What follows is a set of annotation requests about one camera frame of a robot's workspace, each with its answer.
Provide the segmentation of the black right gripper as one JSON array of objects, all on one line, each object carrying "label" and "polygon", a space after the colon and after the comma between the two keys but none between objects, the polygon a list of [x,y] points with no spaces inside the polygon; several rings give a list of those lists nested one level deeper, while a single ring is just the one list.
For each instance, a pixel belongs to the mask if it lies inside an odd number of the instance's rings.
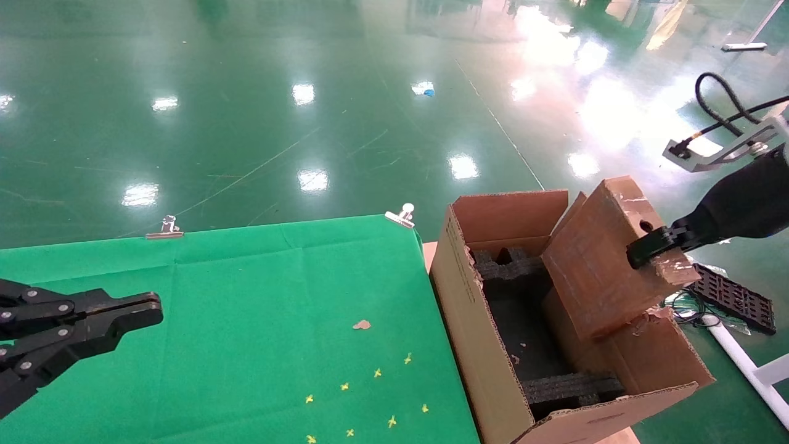
[{"label": "black right gripper", "polygon": [[716,183],[694,211],[672,227],[649,231],[626,247],[632,269],[679,248],[682,251],[730,238],[763,239],[788,225],[787,152],[782,144]]}]

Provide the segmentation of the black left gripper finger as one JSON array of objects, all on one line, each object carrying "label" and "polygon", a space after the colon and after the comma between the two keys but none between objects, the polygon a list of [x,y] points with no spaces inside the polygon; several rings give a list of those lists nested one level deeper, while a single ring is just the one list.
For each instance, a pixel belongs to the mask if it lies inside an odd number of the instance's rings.
[{"label": "black left gripper finger", "polygon": [[18,340],[60,326],[118,326],[122,334],[161,323],[154,292],[116,298],[104,289],[62,294],[42,287],[1,281],[2,340]]},{"label": "black left gripper finger", "polygon": [[3,307],[2,418],[79,360],[115,351],[128,332],[162,320],[163,310],[156,301],[54,301]]}]

